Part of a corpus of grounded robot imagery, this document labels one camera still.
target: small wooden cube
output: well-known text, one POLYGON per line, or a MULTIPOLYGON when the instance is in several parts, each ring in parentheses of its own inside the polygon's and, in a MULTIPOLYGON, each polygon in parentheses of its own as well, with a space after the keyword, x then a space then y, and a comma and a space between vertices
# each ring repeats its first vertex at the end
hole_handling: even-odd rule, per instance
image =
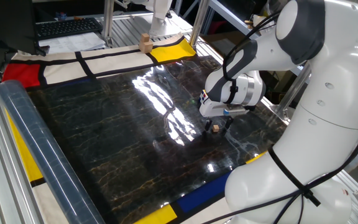
POLYGON ((219 126, 218 125, 214 125, 214 126, 212 126, 212 132, 213 133, 218 133, 219 132, 219 126))
POLYGON ((144 54, 150 53, 153 50, 153 42, 151 42, 151 40, 148 42, 141 42, 139 44, 139 49, 144 54))
POLYGON ((150 40, 150 36, 148 34, 142 34, 140 37, 140 42, 141 43, 145 43, 148 42, 150 40))

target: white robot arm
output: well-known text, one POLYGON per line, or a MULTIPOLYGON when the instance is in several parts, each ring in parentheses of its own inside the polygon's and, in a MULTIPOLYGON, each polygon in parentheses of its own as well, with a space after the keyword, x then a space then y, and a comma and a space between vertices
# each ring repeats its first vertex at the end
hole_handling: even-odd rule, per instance
MULTIPOLYGON (((348 1, 290 1, 274 32, 249 41, 230 57, 226 76, 220 68, 208 77, 201 114, 234 116, 239 110, 227 104, 256 105, 264 95, 264 84, 253 70, 288 70, 305 60, 313 76, 283 136, 272 151, 236 168, 227 180, 226 200, 233 211, 298 190, 277 158, 307 185, 341 167, 358 142, 358 4, 348 1)), ((306 200, 300 223, 348 221, 351 199, 341 184, 329 180, 311 192, 321 204, 306 200)), ((289 200, 242 213, 231 223, 276 223, 289 200)), ((296 223, 300 210, 301 197, 280 223, 296 223)))
POLYGON ((169 9, 172 0, 123 0, 122 2, 115 0, 119 5, 127 8, 129 3, 142 4, 146 9, 153 13, 153 20, 149 34, 151 38, 158 37, 164 34, 165 17, 170 16, 169 9))

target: metal pole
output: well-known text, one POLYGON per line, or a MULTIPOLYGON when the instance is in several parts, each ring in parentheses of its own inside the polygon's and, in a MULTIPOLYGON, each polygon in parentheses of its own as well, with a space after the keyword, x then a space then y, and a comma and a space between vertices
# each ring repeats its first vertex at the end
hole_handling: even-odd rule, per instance
POLYGON ((177 0, 177 3, 175 4, 175 13, 179 16, 180 9, 181 9, 181 2, 182 0, 177 0))
POLYGON ((196 5, 198 4, 198 0, 195 0, 191 6, 186 10, 186 12, 184 13, 184 15, 182 16, 183 19, 186 19, 186 17, 191 13, 191 11, 194 9, 194 7, 196 7, 196 5))
POLYGON ((198 36, 200 35, 200 31, 205 20, 205 15, 206 12, 208 11, 209 2, 211 2, 211 0, 201 0, 200 2, 196 20, 193 25, 193 32, 191 33, 191 37, 190 37, 190 45, 192 47, 196 45, 198 36))
POLYGON ((201 33, 204 35, 208 34, 209 28, 211 27, 211 23, 212 23, 212 19, 215 15, 215 10, 211 7, 208 8, 207 14, 206 14, 206 19, 204 22, 204 26, 201 29, 201 33))
POLYGON ((277 116, 283 120, 288 119, 288 117, 285 114, 285 111, 287 110, 287 107, 290 105, 294 97, 298 94, 299 90, 305 83, 305 81, 309 78, 309 75, 311 74, 311 67, 309 62, 306 63, 306 65, 303 67, 302 71, 299 73, 298 77, 295 79, 295 81, 292 83, 292 86, 287 91, 283 99, 281 100, 279 105, 273 105, 272 109, 277 116))
POLYGON ((112 41, 112 14, 114 11, 114 0, 104 0, 104 23, 103 39, 109 47, 113 46, 112 41))

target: computer monitor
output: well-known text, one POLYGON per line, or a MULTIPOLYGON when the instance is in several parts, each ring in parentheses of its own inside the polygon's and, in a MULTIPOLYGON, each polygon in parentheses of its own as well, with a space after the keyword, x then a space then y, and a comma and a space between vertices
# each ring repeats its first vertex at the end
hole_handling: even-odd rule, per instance
POLYGON ((0 0, 0 40, 12 49, 45 55, 37 40, 32 0, 0 0))

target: glossy table surface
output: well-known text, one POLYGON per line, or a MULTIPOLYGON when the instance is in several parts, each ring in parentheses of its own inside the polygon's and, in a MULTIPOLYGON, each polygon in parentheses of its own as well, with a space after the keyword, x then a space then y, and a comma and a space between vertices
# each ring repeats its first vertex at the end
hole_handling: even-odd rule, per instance
POLYGON ((195 57, 29 92, 106 223, 134 223, 275 143, 283 124, 266 106, 214 118, 198 98, 212 57, 195 57))

